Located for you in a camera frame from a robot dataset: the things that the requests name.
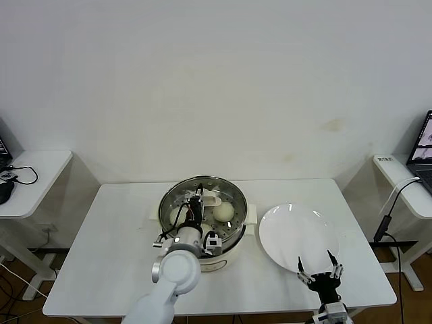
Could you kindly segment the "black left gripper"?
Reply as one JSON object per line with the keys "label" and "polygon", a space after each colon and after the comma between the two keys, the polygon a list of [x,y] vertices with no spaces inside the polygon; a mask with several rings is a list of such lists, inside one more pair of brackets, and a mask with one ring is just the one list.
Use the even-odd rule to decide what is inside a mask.
{"label": "black left gripper", "polygon": [[203,194],[204,187],[203,184],[200,183],[198,185],[198,190],[195,191],[194,196],[188,203],[187,221],[194,227],[200,227],[203,222]]}

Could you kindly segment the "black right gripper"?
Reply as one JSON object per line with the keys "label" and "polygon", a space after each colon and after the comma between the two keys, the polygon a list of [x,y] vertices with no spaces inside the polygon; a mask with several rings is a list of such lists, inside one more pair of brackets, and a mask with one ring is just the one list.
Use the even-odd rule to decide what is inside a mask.
{"label": "black right gripper", "polygon": [[337,293],[337,288],[341,284],[341,276],[344,270],[344,266],[338,262],[336,257],[327,250],[331,264],[333,268],[331,272],[317,273],[314,275],[309,275],[304,271],[304,267],[300,256],[298,257],[298,279],[304,284],[309,284],[308,288],[316,293],[318,293],[320,298],[339,298]]}

